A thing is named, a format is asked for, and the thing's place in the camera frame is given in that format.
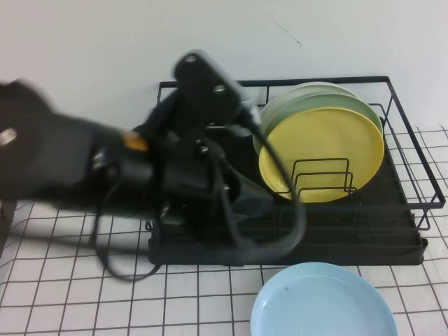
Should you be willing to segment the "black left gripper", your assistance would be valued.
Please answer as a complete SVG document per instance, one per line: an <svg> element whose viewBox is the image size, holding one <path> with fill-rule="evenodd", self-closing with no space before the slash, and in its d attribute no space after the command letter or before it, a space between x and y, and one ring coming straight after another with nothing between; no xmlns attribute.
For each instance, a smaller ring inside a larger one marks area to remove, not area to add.
<svg viewBox="0 0 448 336"><path fill-rule="evenodd" d="M161 134L178 136L166 143L162 191L180 209L189 231L198 239L243 245L237 223L267 213L272 195L230 166L223 149L205 137L207 124L179 89L150 117Z"/></svg>

